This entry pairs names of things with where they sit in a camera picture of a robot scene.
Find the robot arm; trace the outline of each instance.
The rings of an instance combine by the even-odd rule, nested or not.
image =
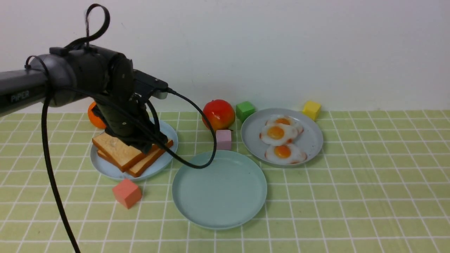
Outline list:
[[[37,59],[33,59],[24,70],[0,72],[0,116],[43,101],[51,89],[74,87],[120,106],[144,123],[161,142],[167,142],[167,137],[159,130],[157,116],[153,116],[154,123],[150,121],[145,103],[149,95],[164,99],[168,85],[133,69],[132,61],[124,54],[91,45],[72,51],[50,48],[49,54],[38,57],[47,67],[48,75]],[[50,106],[60,107],[85,97],[73,91],[60,90],[55,93]],[[95,101],[94,113],[103,120],[109,135],[145,153],[149,150],[154,142],[127,117],[108,104]]]

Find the toast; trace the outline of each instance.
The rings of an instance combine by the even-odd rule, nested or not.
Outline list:
[[[111,163],[116,165],[122,172],[127,171],[146,157],[140,150],[126,145],[118,138],[112,137],[107,133],[102,133],[92,138],[92,143],[103,152],[103,155],[108,154]]]
[[[173,140],[169,140],[166,144],[166,147],[170,148],[173,146]],[[164,149],[160,149],[157,145],[153,145],[151,150],[149,151],[149,154],[143,158],[142,160],[138,161],[135,165],[133,165],[130,169],[128,169],[126,172],[133,177],[139,177],[142,175],[142,173],[150,166],[152,165],[159,157],[161,157],[166,151]],[[115,160],[106,155],[102,150],[98,149],[97,154],[105,159],[106,161],[110,162],[114,166],[118,167],[118,164],[115,163]]]
[[[171,148],[173,146],[173,140],[167,142],[166,147]],[[142,173],[152,165],[160,156],[162,156],[166,151],[164,149],[159,148],[157,145],[153,144],[152,150],[149,154],[142,160],[140,160],[137,164],[131,167],[128,171],[128,174],[133,177],[139,177]]]

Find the black cable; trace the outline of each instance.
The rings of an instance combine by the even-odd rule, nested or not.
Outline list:
[[[160,132],[160,126],[159,126],[159,119],[158,119],[158,114],[156,113],[155,108],[153,107],[152,103],[150,103],[150,100],[147,100],[145,102],[148,107],[150,108],[150,112],[152,113],[153,116],[153,122],[155,124],[155,132],[159,133]]]
[[[56,185],[55,176],[53,174],[52,162],[50,159],[49,150],[49,138],[47,132],[47,111],[49,109],[50,101],[52,100],[54,93],[51,91],[44,101],[44,106],[42,107],[42,117],[41,117],[41,131],[42,131],[42,147],[44,149],[44,159],[47,166],[47,173],[49,174],[50,186],[52,187],[53,195],[55,197],[56,205],[58,206],[58,211],[63,221],[64,228],[66,229],[67,235],[69,236],[70,242],[75,253],[80,253],[80,248],[78,247],[77,240],[70,228],[69,220],[67,219],[66,212],[64,211],[63,202],[59,196],[58,187]]]
[[[89,13],[95,7],[101,7],[103,9],[103,12],[105,13],[105,19],[104,19],[102,27],[100,27],[100,29],[96,33],[94,33],[93,35],[89,36],[88,17],[89,17]],[[67,46],[65,46],[65,48],[72,50],[75,47],[79,46],[80,44],[84,44],[84,43],[87,43],[87,47],[89,47],[89,42],[100,38],[108,30],[109,23],[111,21],[111,16],[109,15],[109,11],[108,11],[108,9],[106,7],[104,7],[102,5],[99,5],[99,4],[92,4],[87,9],[86,18],[85,19],[86,19],[85,20],[85,22],[86,22],[86,37],[79,38],[79,39],[76,39],[76,40],[70,42]]]
[[[96,94],[92,94],[88,91],[84,91],[84,90],[80,90],[80,89],[76,89],[76,88],[72,88],[72,87],[60,87],[58,88],[58,90],[71,90],[77,93],[81,93],[87,96],[90,96],[94,99],[98,99],[100,101],[102,101],[103,103],[106,103],[108,106],[113,107],[114,109],[116,109],[117,111],[119,111],[122,115],[126,116],[129,120],[131,120],[138,128],[140,128],[142,131],[144,131],[144,133],[147,133],[148,135],[153,137],[153,140],[157,143],[157,145],[166,150],[170,155],[172,155],[172,157],[176,158],[177,160],[179,160],[180,162],[182,162],[183,164],[192,167],[192,168],[196,168],[196,169],[202,169],[205,168],[207,166],[209,166],[216,154],[216,149],[217,149],[217,139],[216,139],[216,135],[214,133],[214,130],[212,128],[211,123],[209,122],[209,120],[206,118],[205,114],[202,112],[202,110],[194,103],[192,102],[190,99],[184,97],[183,95],[177,93],[176,91],[169,89],[169,93],[174,94],[176,96],[179,96],[180,98],[186,100],[187,102],[189,102],[191,105],[193,105],[201,114],[201,116],[206,119],[206,123],[209,126],[209,129],[212,133],[213,136],[213,151],[211,154],[211,158],[210,160],[204,164],[204,165],[195,165],[192,163],[187,162],[186,160],[184,160],[183,158],[179,157],[177,154],[175,154],[174,152],[172,152],[172,150],[170,150],[168,147],[166,147],[166,145],[164,143],[162,143],[156,136],[154,136],[154,134],[149,131],[149,129],[139,120],[135,119],[134,117],[132,117],[128,112],[126,112],[125,110],[123,110],[122,108],[120,108],[119,106],[115,105],[114,103],[110,102],[109,100],[103,99],[103,97],[101,96],[97,96]],[[70,224],[69,221],[67,219],[66,213],[64,211],[64,206],[63,206],[63,202],[61,200],[61,197],[59,195],[58,192],[58,187],[56,185],[56,180],[54,177],[54,173],[53,173],[53,168],[52,168],[52,164],[51,164],[51,158],[50,158],[50,150],[49,150],[49,142],[48,142],[48,132],[47,132],[47,112],[48,112],[48,108],[50,105],[50,101],[53,99],[54,97],[54,92],[50,91],[50,93],[47,95],[47,97],[45,98],[44,101],[44,106],[42,108],[42,117],[41,117],[41,131],[42,131],[42,146],[44,149],[44,159],[45,159],[45,164],[47,167],[47,173],[49,175],[49,181],[50,181],[50,186],[52,188],[53,191],[53,195],[55,196],[55,202],[56,205],[58,207],[58,211],[59,214],[61,216],[61,220],[63,221],[64,224],[64,228],[66,229],[67,235],[72,243],[73,249],[75,250],[75,253],[80,253],[80,249],[78,247],[77,241],[75,239],[75,236],[70,228]]]
[[[52,188],[53,195],[55,197],[56,206],[58,207],[58,211],[61,216],[61,220],[63,221],[64,228],[66,229],[67,235],[70,239],[70,242],[72,243],[72,247],[75,250],[75,253],[80,253],[80,249],[78,247],[77,240],[75,239],[75,236],[70,228],[69,221],[66,216],[66,212],[64,211],[63,202],[62,202],[61,196],[59,195],[59,192],[58,192],[58,187],[56,185],[56,180],[55,180],[55,176],[53,173],[53,168],[52,168],[52,163],[51,163],[51,158],[50,158],[49,138],[48,138],[48,132],[47,132],[47,112],[49,109],[50,101],[52,100],[52,98],[54,96],[54,90],[51,85],[49,70],[48,70],[46,64],[44,63],[44,61],[40,57],[35,56],[35,55],[29,56],[27,58],[27,60],[25,61],[25,68],[26,69],[31,68],[31,65],[29,64],[29,62],[30,62],[30,59],[33,57],[36,58],[41,63],[41,65],[44,69],[45,76],[47,77],[47,80],[48,80],[48,82],[45,85],[47,88],[46,89],[47,94],[46,94],[46,98],[44,100],[44,106],[42,107],[42,116],[41,116],[41,124],[40,124],[41,132],[42,132],[42,148],[44,150],[44,160],[45,160],[45,164],[47,167],[47,174],[49,175],[50,186]]]

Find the egg yolk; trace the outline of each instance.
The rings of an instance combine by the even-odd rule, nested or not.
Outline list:
[[[284,136],[284,130],[279,126],[273,126],[267,130],[267,135],[274,140],[279,140]]]
[[[274,148],[274,153],[279,158],[288,158],[291,156],[291,149],[286,145],[278,146]]]
[[[290,125],[291,124],[288,119],[283,118],[283,117],[275,120],[275,122],[278,123],[278,124],[284,124],[284,125]]]

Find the plate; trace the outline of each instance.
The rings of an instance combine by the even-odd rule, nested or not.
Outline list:
[[[169,124],[165,123],[164,121],[159,121],[160,129],[163,134],[165,134],[169,139],[173,140],[173,146],[170,148],[173,152],[176,152],[178,149],[178,135],[176,134],[173,127],[171,127]],[[103,175],[117,180],[121,181],[125,178],[130,179],[131,181],[141,181],[145,180],[151,176],[156,175],[158,172],[160,172],[162,169],[164,169],[173,159],[173,157],[165,152],[161,157],[159,157],[152,165],[150,165],[139,177],[133,177],[132,175],[121,172],[119,168],[114,166],[113,164],[109,163],[108,161],[104,160],[97,154],[97,147],[95,145],[91,145],[90,148],[90,160],[92,162],[92,165]]]
[[[204,164],[212,151],[190,162]],[[172,197],[179,212],[198,226],[223,230],[251,220],[264,206],[267,182],[249,157],[218,150],[211,165],[194,169],[183,165],[173,180]]]
[[[259,134],[266,121],[275,115],[290,116],[303,126],[304,132],[293,143],[306,153],[307,158],[305,161],[296,164],[281,165],[270,162],[265,158],[264,154],[269,145],[259,139]],[[277,167],[297,167],[302,163],[310,161],[320,152],[324,143],[322,131],[313,120],[300,112],[283,108],[264,109],[250,115],[242,124],[241,136],[245,147],[251,154],[259,160]]]

